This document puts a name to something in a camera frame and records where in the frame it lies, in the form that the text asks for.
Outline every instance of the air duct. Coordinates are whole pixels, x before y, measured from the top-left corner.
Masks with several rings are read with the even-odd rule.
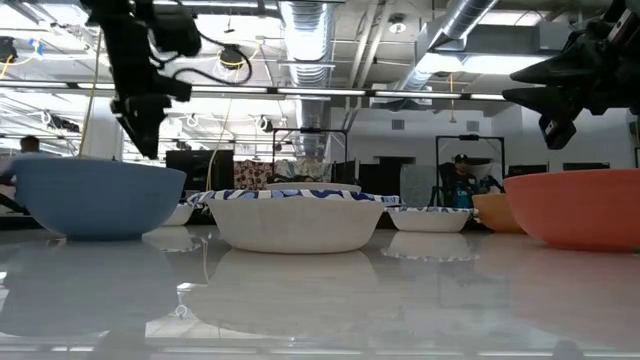
[[[285,43],[289,60],[304,61],[305,65],[290,66],[291,79],[296,87],[326,87],[330,69],[321,63],[329,61],[333,29],[332,4],[318,2],[283,2],[282,18],[286,24]],[[318,66],[309,65],[318,62]],[[296,100],[296,119],[301,128],[323,128],[331,125],[328,101]],[[306,157],[322,157],[326,137],[302,136],[302,152]]]
[[[491,10],[499,0],[452,0],[447,7],[446,14],[438,19],[440,28],[430,38],[429,46],[424,54],[416,59],[415,66],[409,71],[407,76],[398,83],[397,90],[419,91],[429,81],[433,75],[429,66],[434,61],[438,61],[438,54],[429,50],[447,44],[453,40],[464,39],[480,20]]]

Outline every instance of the black frame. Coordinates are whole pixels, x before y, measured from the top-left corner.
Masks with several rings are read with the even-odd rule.
[[[460,141],[480,141],[480,140],[498,140],[500,142],[500,157],[502,162],[502,179],[506,178],[506,154],[504,146],[504,137],[502,136],[480,136],[480,135],[438,135],[436,136],[436,194],[435,205],[440,204],[440,140],[442,139],[457,139]]]
[[[271,166],[275,171],[276,168],[276,134],[279,131],[287,131],[287,132],[299,132],[300,134],[329,134],[329,133],[341,133],[344,135],[344,162],[349,162],[349,136],[348,131],[346,130],[337,130],[337,129],[311,129],[311,128],[273,128],[273,140],[271,143]]]

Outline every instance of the orange bowl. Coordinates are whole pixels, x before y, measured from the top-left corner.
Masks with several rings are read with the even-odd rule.
[[[511,215],[505,194],[486,194],[473,197],[473,207],[478,209],[480,221],[489,229],[499,233],[523,233]]]
[[[509,207],[529,235],[588,251],[640,249],[640,170],[589,170],[505,180]]]

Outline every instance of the ceiling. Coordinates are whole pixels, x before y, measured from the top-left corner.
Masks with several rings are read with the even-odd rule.
[[[496,8],[483,19],[485,24],[532,26],[542,16],[556,12],[556,21],[568,18],[589,18],[605,10],[610,0],[502,0]],[[92,82],[95,75],[97,49],[97,28],[85,27],[87,14],[74,0],[56,0],[32,2],[25,10],[24,3],[17,0],[0,1],[0,36],[16,37],[18,61],[31,59],[21,66],[10,66],[5,80],[55,80],[67,82]],[[371,0],[347,0],[337,6],[334,19],[332,62],[335,68],[331,74],[331,87],[344,87],[348,82],[354,55],[357,48],[357,30],[360,20],[371,6]],[[376,63],[366,76],[365,86],[374,83],[390,84],[401,79],[414,61],[413,45],[421,24],[440,16],[446,8],[446,0],[421,1],[397,0],[393,5],[394,13],[405,14],[406,31],[393,34],[383,32],[380,45],[375,51]],[[51,21],[63,24],[50,26]],[[241,44],[253,63],[253,77],[249,84],[257,86],[290,85],[289,68],[279,63],[286,60],[286,46],[280,21],[273,18],[256,18],[227,15],[199,15],[197,25],[200,31],[217,40]],[[99,57],[98,81],[111,82],[108,70],[108,58],[104,49]],[[204,43],[197,59],[179,59],[168,64],[165,72],[171,74],[185,66],[194,67],[219,77],[233,80],[243,77],[246,69],[239,73],[225,70],[218,62],[219,47]],[[197,83],[210,83],[198,75],[185,75],[185,80]],[[428,84],[437,91],[449,91],[451,79],[433,77]],[[512,87],[506,75],[477,74],[457,72],[453,74],[453,90],[498,94]],[[5,134],[66,134],[64,130],[47,128],[43,123],[42,111],[61,115],[82,126],[88,105],[87,95],[11,93],[0,94],[0,132]],[[435,112],[450,109],[450,101],[434,101]],[[495,103],[457,101],[457,110],[487,110],[496,107]],[[256,119],[266,116],[279,126],[296,126],[295,103],[291,100],[227,100],[193,99],[189,103],[175,103],[168,112],[172,121],[163,126],[161,137],[208,139],[199,142],[203,148],[215,146],[227,117],[226,136],[270,140],[271,135],[257,130]],[[359,129],[366,134],[366,128]],[[51,149],[67,153],[76,146],[76,140],[48,140]],[[0,147],[15,147],[15,140],[0,140]],[[166,142],[164,150],[172,149],[175,144]],[[270,146],[256,146],[255,152],[269,152]],[[139,155],[132,146],[127,147],[129,158]]]

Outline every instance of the person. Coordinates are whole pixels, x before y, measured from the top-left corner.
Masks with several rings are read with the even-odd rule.
[[[453,206],[458,209],[472,209],[471,197],[478,194],[478,180],[469,172],[469,157],[458,154],[454,160],[456,171],[452,177]]]
[[[16,158],[46,156],[40,151],[40,140],[35,136],[25,136],[20,140],[20,155]],[[15,168],[13,161],[9,167],[0,174],[0,185],[13,186],[13,178],[15,177]],[[0,194],[0,205],[9,208],[13,212],[28,214],[25,208],[20,206],[10,197]]]

